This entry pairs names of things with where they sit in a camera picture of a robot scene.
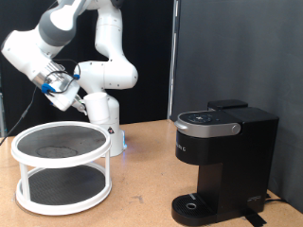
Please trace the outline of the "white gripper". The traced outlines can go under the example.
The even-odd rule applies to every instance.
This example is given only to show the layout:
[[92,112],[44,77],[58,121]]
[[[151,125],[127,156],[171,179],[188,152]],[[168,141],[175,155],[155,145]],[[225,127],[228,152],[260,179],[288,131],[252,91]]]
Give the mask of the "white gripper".
[[81,98],[77,96],[80,86],[67,75],[53,77],[49,85],[54,89],[46,96],[61,111],[66,111],[72,104],[80,113],[88,115]]

